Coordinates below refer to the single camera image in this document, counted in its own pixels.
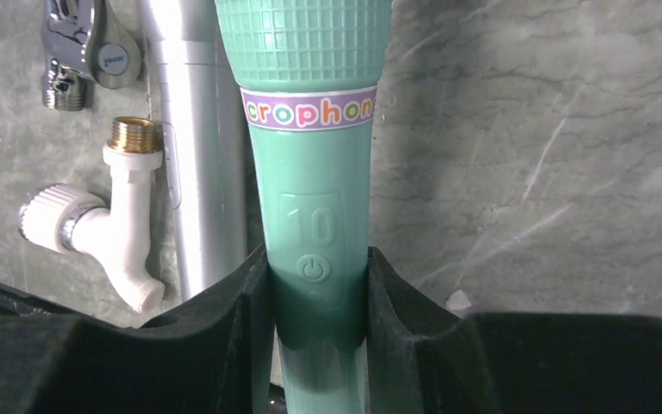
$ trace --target pipe fitting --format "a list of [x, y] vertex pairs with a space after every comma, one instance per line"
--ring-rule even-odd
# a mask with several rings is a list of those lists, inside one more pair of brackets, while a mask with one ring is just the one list
[[62, 254], [89, 254], [137, 312], [158, 306], [165, 292], [146, 270], [152, 176], [163, 160], [159, 147], [152, 122], [116, 118], [103, 146], [112, 178], [109, 210], [97, 196], [66, 184], [36, 191], [19, 209], [19, 232], [26, 240]]

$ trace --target embossed number 10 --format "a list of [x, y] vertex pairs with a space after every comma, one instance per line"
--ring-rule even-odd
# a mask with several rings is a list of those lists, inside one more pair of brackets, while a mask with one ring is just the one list
[[295, 209], [288, 213], [287, 220], [291, 226], [293, 242], [298, 247], [303, 246], [308, 238], [319, 248], [324, 248], [334, 241], [334, 213], [329, 208], [321, 207], [311, 214]]

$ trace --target power button symbol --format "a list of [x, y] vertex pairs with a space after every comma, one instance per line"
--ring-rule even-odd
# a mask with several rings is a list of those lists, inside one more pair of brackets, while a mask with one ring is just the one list
[[306, 254], [296, 262], [296, 273], [311, 283], [321, 283], [331, 274], [331, 263], [318, 254]]

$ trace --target marble surface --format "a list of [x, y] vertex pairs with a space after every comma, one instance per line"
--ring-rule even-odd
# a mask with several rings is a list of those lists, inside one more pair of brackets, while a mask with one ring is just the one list
[[[134, 2], [112, 3], [145, 46]], [[392, 7], [373, 141], [372, 244], [461, 315], [662, 316], [662, 0]], [[108, 196], [100, 147], [111, 119], [158, 117], [158, 88], [148, 68], [126, 89], [96, 89], [88, 110], [46, 110], [40, 24], [39, 0], [0, 1], [0, 281], [138, 325], [150, 315], [134, 314], [94, 260], [23, 241], [16, 209], [52, 182]], [[164, 310], [178, 303], [165, 182], [159, 170], [148, 261], [169, 286]]]

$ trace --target white debris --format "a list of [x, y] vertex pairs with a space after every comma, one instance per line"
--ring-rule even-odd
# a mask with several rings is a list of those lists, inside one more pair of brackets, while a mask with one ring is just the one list
[[446, 309], [451, 312], [462, 311], [472, 306], [471, 300], [463, 291], [455, 291], [446, 301]]

